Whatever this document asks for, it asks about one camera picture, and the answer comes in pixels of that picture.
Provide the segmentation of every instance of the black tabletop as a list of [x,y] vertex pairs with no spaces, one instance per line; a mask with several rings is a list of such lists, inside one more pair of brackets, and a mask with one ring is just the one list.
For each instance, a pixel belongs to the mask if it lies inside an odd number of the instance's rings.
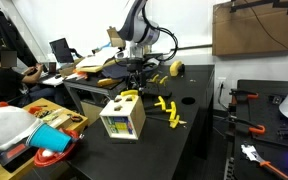
[[[160,77],[169,76],[169,66],[162,66]],[[187,66],[185,74],[170,77],[166,88],[172,91],[167,104],[175,101],[177,114],[188,123],[169,127],[168,122],[146,118],[139,140],[109,138],[101,120],[85,130],[84,139],[76,154],[69,160],[71,166],[90,179],[172,179],[183,148],[190,134],[196,114],[207,91],[214,66]],[[191,105],[182,103],[184,97],[192,97]],[[144,106],[158,102],[156,97],[143,98]],[[167,118],[169,115],[154,115]]]
[[237,106],[237,117],[247,119],[253,123],[266,127],[264,135],[251,138],[247,126],[236,125],[234,146],[234,174],[239,180],[248,179],[276,179],[258,163],[250,162],[241,151],[244,142],[254,145],[259,155],[273,166],[288,175],[288,148],[272,145],[261,140],[267,140],[288,145],[288,140],[277,136],[277,129],[288,127],[288,119],[279,113],[278,105],[271,102],[272,97],[285,97],[288,93],[287,81],[258,81],[239,80],[238,88],[259,93],[258,99],[251,99],[247,103],[239,103]]

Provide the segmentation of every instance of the paper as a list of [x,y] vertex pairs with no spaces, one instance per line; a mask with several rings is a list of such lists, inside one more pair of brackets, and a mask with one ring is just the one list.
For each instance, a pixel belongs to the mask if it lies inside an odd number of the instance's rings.
[[60,78],[56,79],[55,76],[52,78],[46,79],[42,82],[42,84],[47,84],[47,85],[52,85],[52,86],[57,86],[57,85],[60,85],[62,83],[63,83],[63,78],[60,77]]
[[95,56],[83,59],[76,67],[103,66],[107,59],[112,58],[118,51],[119,49],[116,47],[103,48],[100,52],[96,53]]

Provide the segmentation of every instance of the person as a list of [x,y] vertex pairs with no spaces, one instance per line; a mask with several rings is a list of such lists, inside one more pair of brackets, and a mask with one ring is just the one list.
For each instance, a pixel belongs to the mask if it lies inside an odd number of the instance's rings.
[[[52,100],[61,106],[64,105],[64,95],[60,89],[50,87],[41,88],[37,85],[43,70],[42,64],[29,67],[22,74],[18,73],[9,67],[9,64],[11,64],[9,61],[13,61],[12,57],[5,57],[9,55],[9,53],[5,53],[3,56],[3,53],[8,51],[12,50],[7,47],[0,47],[0,95],[5,100],[8,101],[24,95],[17,103],[18,107],[23,107],[40,98]],[[35,84],[35,86],[29,89],[26,84]]]

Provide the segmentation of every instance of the desk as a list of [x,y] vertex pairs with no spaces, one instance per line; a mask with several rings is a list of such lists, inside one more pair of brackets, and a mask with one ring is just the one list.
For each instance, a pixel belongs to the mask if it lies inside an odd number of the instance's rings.
[[[44,109],[58,109],[58,108],[62,108],[61,106],[54,104],[46,99],[39,99],[37,101],[34,101],[33,103],[25,106],[23,109],[25,110],[29,110],[30,107],[33,106],[38,106],[38,105],[47,105],[47,107],[43,107]],[[73,115],[77,115],[75,112],[72,112],[68,109],[64,108],[63,113],[70,113]],[[86,117],[83,117],[83,121],[80,123],[72,123],[68,129],[70,130],[76,130],[78,132],[82,132],[84,130],[84,128],[87,126],[88,124],[88,120]],[[6,171],[1,165],[0,165],[0,179],[4,180],[4,179],[20,179],[23,175],[25,175],[28,171],[30,171],[32,168],[34,167],[34,162],[33,162],[33,158],[31,158],[29,161],[27,161],[25,164],[23,164],[21,167],[19,167],[16,171],[14,171],[13,173],[9,173],[8,171]]]
[[[288,144],[288,140],[280,139],[277,135],[277,129],[284,126],[288,127],[288,119],[283,118],[279,113],[278,105],[271,103],[271,95],[286,96],[288,93],[288,82],[285,81],[257,81],[257,80],[239,80],[238,88],[259,93],[258,99],[250,99],[247,103],[238,103],[236,115],[252,121],[255,124],[263,124],[266,132],[258,138],[272,140],[274,142]],[[272,163],[288,175],[288,148],[270,145],[251,138],[247,133],[247,126],[236,125],[233,141],[234,175],[238,180],[248,179],[276,179],[265,169],[260,168],[257,163],[245,159],[241,151],[241,144],[247,141],[248,144],[255,146],[260,156]]]
[[[169,66],[158,72],[160,77],[169,76]],[[194,155],[206,158],[213,120],[214,66],[186,66],[185,74],[169,76],[166,86],[173,94],[168,105],[175,101],[177,113],[188,122],[185,127],[172,129],[168,122],[146,118],[139,140],[125,141],[110,139],[102,121],[97,120],[84,131],[80,150],[68,161],[79,178],[183,179]],[[186,105],[184,97],[195,102]],[[144,106],[157,101],[156,97],[143,97]]]

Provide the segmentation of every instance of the computer monitor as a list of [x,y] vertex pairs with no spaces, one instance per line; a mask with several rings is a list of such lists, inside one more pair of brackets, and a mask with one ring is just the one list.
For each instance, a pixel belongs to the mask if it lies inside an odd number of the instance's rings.
[[74,59],[71,50],[68,47],[65,38],[50,42],[52,52],[54,53],[57,62],[59,63],[73,63]]

